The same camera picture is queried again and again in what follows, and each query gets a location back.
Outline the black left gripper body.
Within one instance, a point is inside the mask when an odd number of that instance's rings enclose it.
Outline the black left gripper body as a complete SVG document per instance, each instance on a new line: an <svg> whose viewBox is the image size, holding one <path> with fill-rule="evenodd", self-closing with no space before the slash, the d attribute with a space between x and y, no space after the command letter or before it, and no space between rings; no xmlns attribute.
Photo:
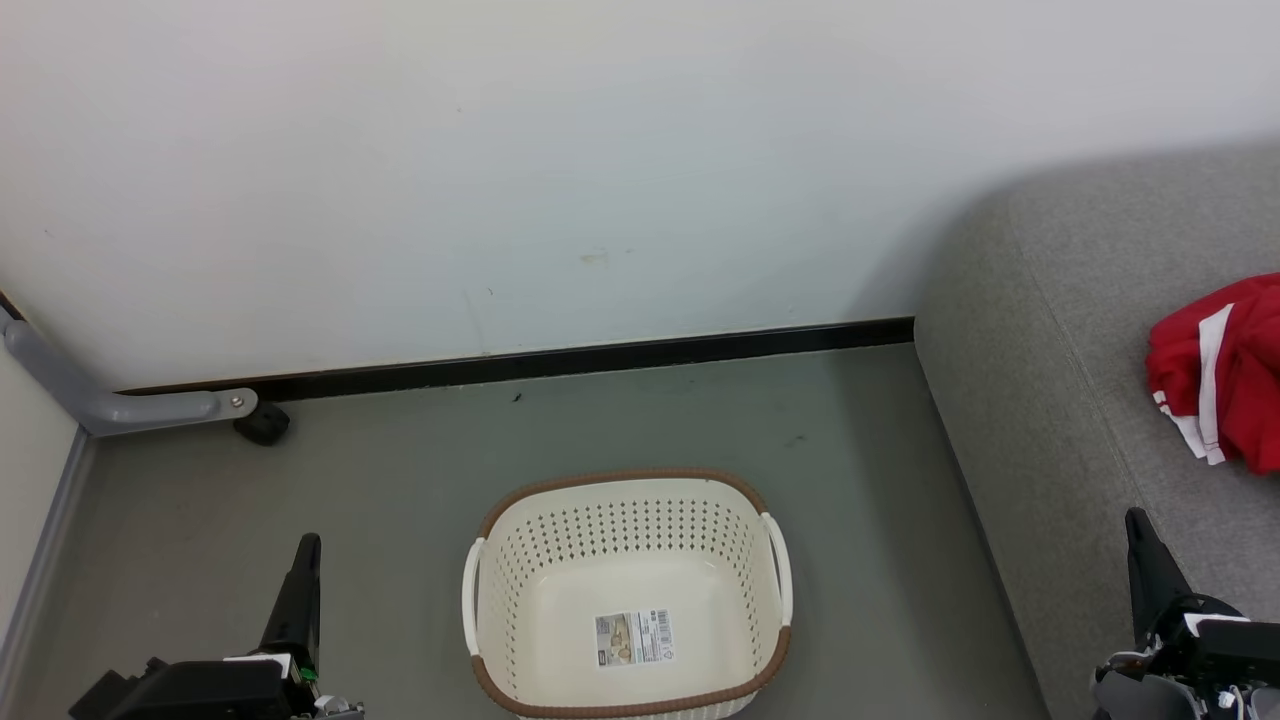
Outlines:
<svg viewBox="0 0 1280 720"><path fill-rule="evenodd" d="M138 676L105 673L68 710L70 719L365 719L361 702L317 689L291 655L166 664Z"/></svg>

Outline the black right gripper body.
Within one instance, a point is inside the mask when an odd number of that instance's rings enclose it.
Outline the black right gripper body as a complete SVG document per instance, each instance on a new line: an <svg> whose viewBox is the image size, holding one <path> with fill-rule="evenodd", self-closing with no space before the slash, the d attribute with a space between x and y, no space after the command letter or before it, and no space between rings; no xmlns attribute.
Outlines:
<svg viewBox="0 0 1280 720"><path fill-rule="evenodd" d="M1172 600L1094 670L1096 719L1276 719L1279 626L1204 594Z"/></svg>

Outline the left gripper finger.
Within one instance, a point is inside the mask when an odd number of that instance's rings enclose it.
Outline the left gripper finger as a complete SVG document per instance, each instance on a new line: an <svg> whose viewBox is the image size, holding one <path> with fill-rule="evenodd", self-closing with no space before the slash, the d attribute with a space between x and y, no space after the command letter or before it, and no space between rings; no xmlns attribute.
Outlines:
<svg viewBox="0 0 1280 720"><path fill-rule="evenodd" d="M303 534L264 629L259 650L289 653L298 666L317 666L321 630L319 534Z"/></svg>

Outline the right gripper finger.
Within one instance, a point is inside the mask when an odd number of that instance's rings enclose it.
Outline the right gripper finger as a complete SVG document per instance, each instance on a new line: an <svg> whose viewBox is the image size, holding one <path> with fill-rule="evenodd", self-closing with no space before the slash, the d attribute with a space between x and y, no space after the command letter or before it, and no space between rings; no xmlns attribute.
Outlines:
<svg viewBox="0 0 1280 720"><path fill-rule="evenodd" d="M1144 509L1125 512L1132 628L1139 650L1178 633L1194 593Z"/></svg>

